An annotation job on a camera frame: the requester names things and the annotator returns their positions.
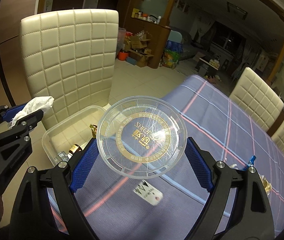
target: playing card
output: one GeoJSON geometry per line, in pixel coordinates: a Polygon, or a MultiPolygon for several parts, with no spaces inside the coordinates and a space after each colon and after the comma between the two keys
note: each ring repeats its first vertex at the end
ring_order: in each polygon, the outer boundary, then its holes
{"type": "Polygon", "coordinates": [[[133,191],[153,206],[156,206],[163,198],[162,192],[145,180],[142,180],[133,191]]]}

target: blue box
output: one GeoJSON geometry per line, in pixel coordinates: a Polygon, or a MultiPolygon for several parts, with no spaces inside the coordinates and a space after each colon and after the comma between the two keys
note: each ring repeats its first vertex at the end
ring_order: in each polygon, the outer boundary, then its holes
{"type": "Polygon", "coordinates": [[[127,63],[130,63],[131,65],[136,65],[137,64],[137,61],[131,57],[127,57],[126,58],[126,62],[127,63]]]}

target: transparent plastic lid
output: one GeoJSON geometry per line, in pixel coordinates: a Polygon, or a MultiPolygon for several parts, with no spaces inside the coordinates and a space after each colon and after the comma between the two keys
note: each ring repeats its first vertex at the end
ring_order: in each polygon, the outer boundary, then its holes
{"type": "Polygon", "coordinates": [[[99,152],[117,173],[134,179],[157,177],[184,154],[186,126],[163,100],[136,96],[109,108],[97,131],[99,152]]]}

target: window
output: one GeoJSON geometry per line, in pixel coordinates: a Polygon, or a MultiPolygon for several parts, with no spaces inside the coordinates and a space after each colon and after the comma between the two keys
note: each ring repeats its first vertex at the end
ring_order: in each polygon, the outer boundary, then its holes
{"type": "Polygon", "coordinates": [[[212,42],[235,55],[242,41],[242,36],[219,22],[216,22],[216,25],[217,32],[212,42]]]}

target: purple tablecloth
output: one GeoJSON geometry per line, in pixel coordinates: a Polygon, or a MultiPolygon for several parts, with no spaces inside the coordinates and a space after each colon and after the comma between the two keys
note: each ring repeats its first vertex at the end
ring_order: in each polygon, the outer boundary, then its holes
{"type": "MultiPolygon", "coordinates": [[[[199,76],[187,78],[164,97],[182,115],[188,136],[215,160],[242,169],[252,155],[255,167],[272,184],[269,201],[275,235],[284,228],[284,156],[270,137],[236,104],[199,76]]],[[[161,177],[148,180],[164,197],[152,206],[133,189],[139,180],[111,171],[99,156],[84,187],[75,194],[101,240],[184,239],[199,216],[208,193],[201,188],[185,155],[161,177]]],[[[66,231],[52,190],[50,202],[57,225],[66,231]]],[[[217,232],[230,216],[232,189],[217,232]]]]}

